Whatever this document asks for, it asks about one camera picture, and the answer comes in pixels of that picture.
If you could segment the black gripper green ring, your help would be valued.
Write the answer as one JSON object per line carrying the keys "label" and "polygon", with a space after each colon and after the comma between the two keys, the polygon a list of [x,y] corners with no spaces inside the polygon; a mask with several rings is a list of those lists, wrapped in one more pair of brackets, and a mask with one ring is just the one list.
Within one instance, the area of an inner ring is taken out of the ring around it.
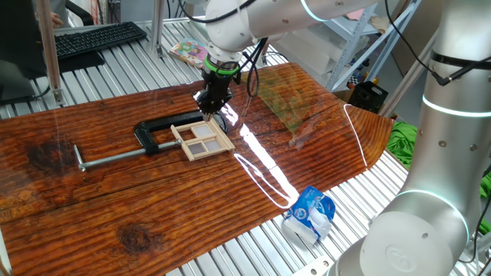
{"label": "black gripper green ring", "polygon": [[220,61],[212,56],[205,59],[203,90],[194,94],[199,110],[204,116],[218,113],[232,99],[230,82],[238,74],[238,61]]}

